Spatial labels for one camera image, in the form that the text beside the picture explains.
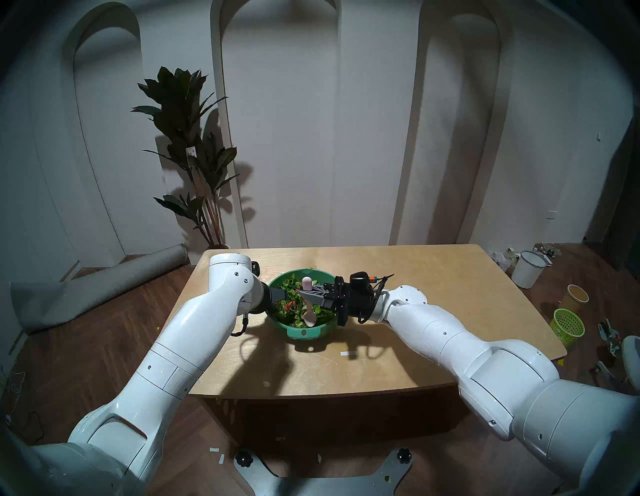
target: potted plant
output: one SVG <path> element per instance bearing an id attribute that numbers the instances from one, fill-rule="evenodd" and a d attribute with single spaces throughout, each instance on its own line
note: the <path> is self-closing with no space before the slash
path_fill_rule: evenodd
<path id="1" fill-rule="evenodd" d="M 205 115 L 222 97 L 205 107 L 212 97 L 211 93 L 200 103 L 200 91 L 206 81 L 199 70 L 189 73 L 187 70 L 176 69 L 171 73 L 166 67 L 161 67 L 154 79 L 145 79 L 146 84 L 138 84 L 160 106 L 140 105 L 133 107 L 132 112 L 147 114 L 157 129 L 163 133 L 171 143 L 167 146 L 169 155 L 163 155 L 153 150 L 144 150 L 170 160 L 187 173 L 194 197 L 187 194 L 184 198 L 164 195 L 162 199 L 155 198 L 163 207 L 173 211 L 176 215 L 186 217 L 195 224 L 209 244 L 209 248 L 228 248 L 223 244 L 218 208 L 218 191 L 235 176 L 227 176 L 227 166 L 236 157 L 236 148 L 218 148 L 216 138 L 210 133 L 204 139 L 200 136 L 200 118 Z M 211 202 L 207 186 L 211 190 Z"/>

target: white stool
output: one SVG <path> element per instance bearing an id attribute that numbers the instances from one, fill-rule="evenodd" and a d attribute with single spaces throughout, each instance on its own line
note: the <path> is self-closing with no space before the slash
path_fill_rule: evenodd
<path id="1" fill-rule="evenodd" d="M 596 374 L 601 374 L 609 386 L 615 391 L 623 392 L 621 386 L 624 382 L 628 382 L 636 392 L 640 393 L 640 337 L 625 337 L 622 341 L 621 349 L 622 362 L 625 366 L 627 377 L 623 380 L 618 379 L 609 371 L 602 361 L 596 364 L 595 372 Z"/>
<path id="2" fill-rule="evenodd" d="M 625 364 L 627 380 L 640 392 L 640 337 L 627 336 L 622 341 L 622 361 Z"/>

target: white spoon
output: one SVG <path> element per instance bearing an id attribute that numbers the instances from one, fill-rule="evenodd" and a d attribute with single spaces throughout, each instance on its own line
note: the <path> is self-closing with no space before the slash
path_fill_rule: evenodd
<path id="1" fill-rule="evenodd" d="M 311 291 L 313 289 L 314 282 L 310 277 L 302 278 L 302 291 Z M 302 297 L 305 300 L 305 304 L 307 305 L 307 311 L 302 316 L 302 320 L 304 320 L 305 324 L 309 327 L 313 327 L 316 325 L 317 316 L 314 312 L 313 307 L 311 306 L 311 302 L 306 299 L 304 296 Z"/>

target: green basket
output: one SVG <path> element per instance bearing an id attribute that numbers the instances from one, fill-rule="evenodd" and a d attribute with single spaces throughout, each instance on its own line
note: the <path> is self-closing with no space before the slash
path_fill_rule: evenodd
<path id="1" fill-rule="evenodd" d="M 584 324 L 576 314 L 566 308 L 559 308 L 554 312 L 551 329 L 565 348 L 584 335 Z"/>
<path id="2" fill-rule="evenodd" d="M 307 276 L 309 276 L 314 281 L 317 281 L 318 284 L 333 284 L 333 282 L 335 281 L 335 276 L 332 276 L 328 272 L 324 272 L 318 269 L 296 269 L 280 274 L 269 283 L 269 287 L 280 287 L 282 281 L 284 281 L 286 278 L 291 277 L 291 275 L 293 274 L 296 275 L 296 278 L 299 281 L 302 281 L 302 278 Z M 336 317 L 328 321 L 326 324 L 309 327 L 307 329 L 301 329 L 283 324 L 277 319 L 276 316 L 272 316 L 268 311 L 267 317 L 278 329 L 285 332 L 291 339 L 317 339 L 319 337 L 326 336 L 333 329 L 335 329 L 338 323 L 338 317 Z"/>

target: salad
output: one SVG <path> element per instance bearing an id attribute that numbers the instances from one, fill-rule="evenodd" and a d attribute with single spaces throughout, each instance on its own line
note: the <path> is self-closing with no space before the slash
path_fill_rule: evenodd
<path id="1" fill-rule="evenodd" d="M 273 305 L 273 315 L 281 323 L 289 327 L 309 328 L 304 320 L 302 320 L 302 316 L 307 311 L 307 304 L 305 303 L 305 299 L 296 293 L 296 289 L 302 289 L 302 282 L 293 274 L 291 277 L 285 279 L 280 284 L 280 287 L 285 290 L 287 296 L 284 300 L 278 301 Z M 320 305 L 313 305 L 312 308 L 317 317 L 316 326 L 326 324 L 335 317 L 335 312 L 326 310 L 320 307 Z"/>

